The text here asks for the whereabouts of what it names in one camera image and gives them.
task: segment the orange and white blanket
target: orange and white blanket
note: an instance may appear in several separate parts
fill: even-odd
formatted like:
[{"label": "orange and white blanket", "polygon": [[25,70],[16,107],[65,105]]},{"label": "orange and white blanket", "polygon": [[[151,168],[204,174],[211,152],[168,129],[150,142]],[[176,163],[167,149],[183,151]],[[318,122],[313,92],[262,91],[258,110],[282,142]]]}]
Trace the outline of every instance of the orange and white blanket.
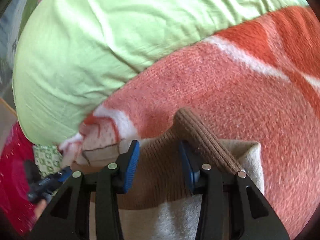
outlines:
[{"label": "orange and white blanket", "polygon": [[[101,103],[59,149],[67,165],[81,162],[83,150],[154,138],[189,106],[219,138],[261,144],[261,159],[251,162],[262,166],[265,196],[293,239],[320,201],[319,96],[320,23],[310,8],[288,7],[159,60]],[[190,211],[189,204],[179,208]],[[159,227],[162,211],[153,211]]]}]

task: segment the brown corduroy fabric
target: brown corduroy fabric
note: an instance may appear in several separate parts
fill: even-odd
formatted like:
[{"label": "brown corduroy fabric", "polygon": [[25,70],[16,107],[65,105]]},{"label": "brown corduroy fabric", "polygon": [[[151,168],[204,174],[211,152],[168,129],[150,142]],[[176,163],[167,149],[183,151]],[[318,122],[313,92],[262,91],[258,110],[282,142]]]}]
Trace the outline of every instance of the brown corduroy fabric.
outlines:
[{"label": "brown corduroy fabric", "polygon": [[126,195],[118,195],[120,209],[153,208],[190,195],[179,158],[180,139],[188,140],[196,154],[221,171],[234,174],[242,169],[199,117],[190,109],[181,108],[169,130],[141,147],[132,189]]}]

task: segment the bedding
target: bedding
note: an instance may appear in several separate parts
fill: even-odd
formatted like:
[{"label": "bedding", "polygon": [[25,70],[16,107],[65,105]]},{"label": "bedding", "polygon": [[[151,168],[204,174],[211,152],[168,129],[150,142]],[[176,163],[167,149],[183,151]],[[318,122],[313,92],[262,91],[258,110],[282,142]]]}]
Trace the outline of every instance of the bedding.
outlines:
[{"label": "bedding", "polygon": [[42,0],[13,70],[18,119],[42,145],[73,136],[99,103],[160,58],[305,0]]}]

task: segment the clamp jaw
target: clamp jaw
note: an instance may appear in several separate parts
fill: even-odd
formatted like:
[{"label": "clamp jaw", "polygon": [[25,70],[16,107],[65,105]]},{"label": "clamp jaw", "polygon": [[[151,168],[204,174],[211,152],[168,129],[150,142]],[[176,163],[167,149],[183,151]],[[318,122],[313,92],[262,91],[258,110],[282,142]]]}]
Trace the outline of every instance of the clamp jaw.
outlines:
[{"label": "clamp jaw", "polygon": [[244,171],[220,172],[179,142],[186,186],[202,194],[196,240],[289,240],[280,219]]}]

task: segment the metal rivet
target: metal rivet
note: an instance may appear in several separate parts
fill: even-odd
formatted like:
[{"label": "metal rivet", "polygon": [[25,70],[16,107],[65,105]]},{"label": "metal rivet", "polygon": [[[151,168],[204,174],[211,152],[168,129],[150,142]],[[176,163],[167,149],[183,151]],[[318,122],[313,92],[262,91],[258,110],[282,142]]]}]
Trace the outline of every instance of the metal rivet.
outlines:
[{"label": "metal rivet", "polygon": [[117,167],[118,167],[118,164],[116,164],[116,163],[109,163],[108,164],[109,170],[115,170]]},{"label": "metal rivet", "polygon": [[202,164],[202,169],[209,171],[209,170],[211,170],[211,165],[208,163]]},{"label": "metal rivet", "polygon": [[75,171],[74,173],[72,173],[72,177],[74,178],[79,178],[81,176],[81,171]]},{"label": "metal rivet", "polygon": [[238,172],[238,176],[239,176],[241,179],[244,179],[244,178],[247,176],[247,174],[246,174],[244,171],[239,171],[239,172]]}]

